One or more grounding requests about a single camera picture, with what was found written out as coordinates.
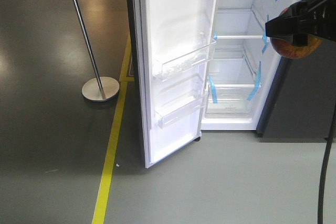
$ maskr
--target gray floor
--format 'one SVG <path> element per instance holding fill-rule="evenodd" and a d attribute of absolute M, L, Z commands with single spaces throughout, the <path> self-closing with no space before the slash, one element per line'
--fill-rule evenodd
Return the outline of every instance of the gray floor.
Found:
<path fill-rule="evenodd" d="M 102 76 L 118 79 L 125 0 L 79 0 Z M 116 99 L 87 102 L 93 69 L 71 0 L 0 0 L 0 223 L 91 223 Z"/>
<path fill-rule="evenodd" d="M 129 131 L 137 127 L 132 85 L 106 224 L 317 222 L 324 143 L 261 143 L 253 133 L 204 133 L 200 142 L 145 169 L 137 137 Z M 335 170 L 334 146 L 325 191 L 327 224 L 336 219 Z"/>

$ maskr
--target refrigerator door shelf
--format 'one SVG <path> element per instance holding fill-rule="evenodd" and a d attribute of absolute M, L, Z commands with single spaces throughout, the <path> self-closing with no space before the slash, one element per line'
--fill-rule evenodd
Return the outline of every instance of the refrigerator door shelf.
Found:
<path fill-rule="evenodd" d="M 176 123 L 181 118 L 203 108 L 207 97 L 207 92 L 203 95 L 186 95 L 186 97 L 181 98 L 177 105 L 173 106 L 173 103 L 171 103 L 171 107 L 167 105 L 164 108 L 160 108 L 159 111 L 156 111 L 156 118 L 158 120 L 157 122 L 159 127 L 163 129 L 173 123 Z"/>
<path fill-rule="evenodd" d="M 211 43 L 198 47 L 196 50 L 174 58 L 169 61 L 158 60 L 153 57 L 153 76 L 165 81 L 189 69 L 199 66 L 213 58 L 216 41 L 211 39 Z"/>
<path fill-rule="evenodd" d="M 254 36 L 255 38 L 262 38 L 265 23 L 263 20 L 258 20 L 257 17 L 255 12 L 250 9 L 219 10 L 216 23 L 217 38 L 224 39 L 228 36 L 247 36 L 247 38 Z"/>

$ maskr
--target metal pole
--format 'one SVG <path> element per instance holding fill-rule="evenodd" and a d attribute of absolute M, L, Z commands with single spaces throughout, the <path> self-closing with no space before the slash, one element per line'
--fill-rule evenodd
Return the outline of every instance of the metal pole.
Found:
<path fill-rule="evenodd" d="M 86 32 L 86 28 L 85 28 L 85 24 L 84 24 L 84 21 L 83 21 L 82 14 L 81 14 L 80 9 L 79 9 L 79 4 L 78 4 L 77 0 L 72 0 L 72 1 L 73 1 L 73 4 L 74 4 L 76 12 L 77 12 L 77 16 L 78 16 L 78 19 L 79 19 L 80 27 L 81 27 L 83 35 L 84 35 L 86 46 L 87 46 L 88 51 L 89 51 L 91 63 L 92 63 L 93 69 L 94 69 L 94 74 L 96 75 L 96 80 L 98 82 L 98 87 L 99 87 L 101 96 L 104 100 L 104 99 L 106 99 L 106 96 L 105 96 L 105 93 L 104 93 L 103 85 L 101 84 L 100 76 L 99 76 L 99 73 L 98 73 L 98 68 L 97 68 L 96 61 L 94 59 L 93 53 L 92 53 L 91 44 L 90 44 L 90 41 L 89 41 L 88 34 Z"/>

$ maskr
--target refrigerator drawer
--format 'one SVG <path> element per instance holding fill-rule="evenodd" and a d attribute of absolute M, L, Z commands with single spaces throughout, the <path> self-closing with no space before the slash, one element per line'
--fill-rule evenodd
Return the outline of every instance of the refrigerator drawer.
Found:
<path fill-rule="evenodd" d="M 192 69 L 195 66 L 199 66 L 207 61 L 210 61 L 214 54 L 216 41 L 211 39 L 210 44 L 197 47 L 194 51 L 188 54 L 173 57 L 160 57 L 160 60 L 153 57 L 153 75 L 165 81 L 172 78 L 182 72 Z"/>
<path fill-rule="evenodd" d="M 216 85 L 217 97 L 214 101 L 210 94 L 205 112 L 205 118 L 250 118 L 253 101 L 247 98 L 252 93 L 254 85 L 222 86 Z"/>
<path fill-rule="evenodd" d="M 238 56 L 239 51 L 232 51 Z M 205 118 L 251 118 L 256 73 L 243 52 L 240 58 L 213 59 L 209 66 L 209 98 Z"/>

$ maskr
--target dark gray floor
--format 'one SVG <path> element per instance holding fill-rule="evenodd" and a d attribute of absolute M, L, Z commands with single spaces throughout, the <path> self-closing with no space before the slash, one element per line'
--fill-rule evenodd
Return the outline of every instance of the dark gray floor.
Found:
<path fill-rule="evenodd" d="M 118 79 L 125 0 L 79 0 L 102 76 Z M 0 223 L 91 223 L 116 99 L 93 70 L 71 0 L 0 0 Z"/>

